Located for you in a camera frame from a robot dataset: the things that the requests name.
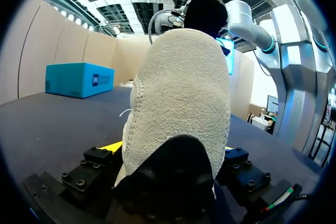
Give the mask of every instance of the cable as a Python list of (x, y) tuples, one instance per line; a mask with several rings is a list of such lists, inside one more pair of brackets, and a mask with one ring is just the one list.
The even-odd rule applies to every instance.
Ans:
[(166, 13), (166, 12), (171, 12), (173, 9), (166, 9), (166, 10), (160, 10), (157, 13), (155, 13), (153, 15), (153, 17), (151, 18), (151, 21), (149, 21), (149, 25), (148, 25), (148, 37), (149, 37), (149, 42), (151, 44), (153, 44), (153, 40), (152, 40), (152, 26), (153, 26), (153, 22), (156, 20), (156, 18), (161, 14), (161, 13)]
[(313, 199), (313, 196), (312, 195), (309, 195), (309, 194), (302, 194), (302, 195), (299, 195), (293, 199), (288, 199), (288, 200), (285, 200), (277, 205), (275, 205), (274, 207), (272, 207), (271, 209), (269, 209), (268, 211), (265, 211), (264, 213), (269, 215), (271, 214), (272, 212), (278, 210), (279, 208), (282, 208), (288, 204), (291, 204), (295, 201), (298, 201), (298, 200), (305, 200), (305, 199), (309, 199), (309, 200), (312, 200)]
[(216, 39), (216, 40), (217, 40), (223, 47), (225, 47), (222, 41), (220, 41), (219, 39)]
[(168, 22), (169, 22), (170, 24), (172, 24), (172, 25), (174, 25), (174, 24), (173, 24), (173, 22), (171, 22), (171, 21), (169, 20), (170, 17), (176, 17), (176, 18), (179, 18), (180, 21), (184, 22), (184, 20), (183, 20), (181, 17), (175, 16), (175, 15), (170, 15), (167, 19), (168, 19)]
[(256, 53), (254, 52), (254, 49), (253, 49), (253, 47), (252, 47), (252, 45), (251, 45), (250, 41), (246, 41), (246, 42), (247, 42), (247, 43), (250, 45), (250, 48), (251, 48), (251, 50), (252, 50), (252, 52), (253, 52), (254, 56), (256, 57), (256, 59), (257, 59), (257, 62), (258, 62), (258, 64), (259, 64), (259, 66), (260, 66), (261, 70), (263, 71), (263, 73), (264, 73), (266, 76), (271, 76), (270, 74), (266, 74), (266, 72), (264, 71), (264, 69), (261, 67), (261, 64), (260, 64), (260, 62), (259, 62), (259, 59), (258, 59), (258, 57), (257, 57)]

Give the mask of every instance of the desk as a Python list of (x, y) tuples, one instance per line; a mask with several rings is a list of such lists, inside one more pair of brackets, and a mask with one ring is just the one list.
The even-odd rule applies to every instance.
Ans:
[[(127, 115), (119, 114), (129, 108), (130, 91), (115, 87), (83, 100), (40, 93), (1, 105), (0, 143), (14, 179), (47, 171), (60, 180), (90, 147), (120, 141)], [(321, 167), (316, 163), (233, 115), (228, 146), (248, 151), (257, 167), (272, 173), (274, 184), (285, 178), (309, 193), (318, 181)], [(224, 192), (234, 219), (241, 219), (244, 208)]]

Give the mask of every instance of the white string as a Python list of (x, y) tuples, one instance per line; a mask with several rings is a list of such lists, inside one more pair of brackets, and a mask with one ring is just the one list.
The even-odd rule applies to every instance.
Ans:
[(119, 117), (121, 117), (122, 115), (124, 115), (124, 113), (125, 113), (126, 111), (131, 111), (131, 110), (133, 110), (133, 109), (127, 109), (127, 110), (124, 110), (124, 111), (119, 115)]

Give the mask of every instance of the beige partition wall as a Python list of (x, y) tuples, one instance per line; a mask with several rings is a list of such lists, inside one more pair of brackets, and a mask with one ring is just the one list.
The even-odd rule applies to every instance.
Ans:
[(26, 0), (8, 28), (0, 52), (0, 104), (18, 99), (18, 70), (29, 27), (43, 0)]
[(115, 83), (125, 83), (133, 80), (145, 60), (150, 47), (148, 35), (130, 35), (117, 38), (116, 48), (113, 53), (111, 68), (115, 69)]
[(235, 50), (234, 70), (229, 77), (231, 113), (245, 120), (252, 94), (254, 62)]
[(117, 39), (91, 31), (86, 42), (83, 62), (110, 68)]
[(44, 92), (46, 65), (53, 64), (66, 18), (42, 2), (28, 31), (19, 69), (19, 97)]
[(0, 104), (44, 92), (49, 64), (84, 61), (110, 67), (116, 40), (84, 29), (43, 0), (25, 0), (1, 49)]
[(54, 64), (82, 62), (89, 30), (66, 20), (58, 41)]

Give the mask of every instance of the stitched seam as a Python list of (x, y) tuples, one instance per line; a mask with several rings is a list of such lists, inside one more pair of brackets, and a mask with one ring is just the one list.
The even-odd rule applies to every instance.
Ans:
[(136, 120), (138, 118), (138, 114), (139, 114), (139, 111), (140, 111), (140, 108), (141, 108), (141, 103), (142, 103), (142, 98), (143, 98), (143, 82), (141, 80), (141, 78), (138, 76), (138, 78), (136, 79), (136, 99), (135, 99), (135, 106), (134, 106), (134, 109), (133, 109), (133, 118), (132, 118), (132, 122), (131, 122), (131, 126), (130, 126), (130, 134), (129, 134), (129, 137), (128, 137), (128, 142), (127, 142), (127, 146), (126, 146), (126, 150), (125, 152), (127, 153), (127, 158), (129, 157), (130, 155), (130, 152), (128, 151), (129, 148), (130, 148), (130, 143), (131, 141), (133, 140), (133, 135), (134, 135), (134, 128), (135, 128), (135, 125), (136, 125)]

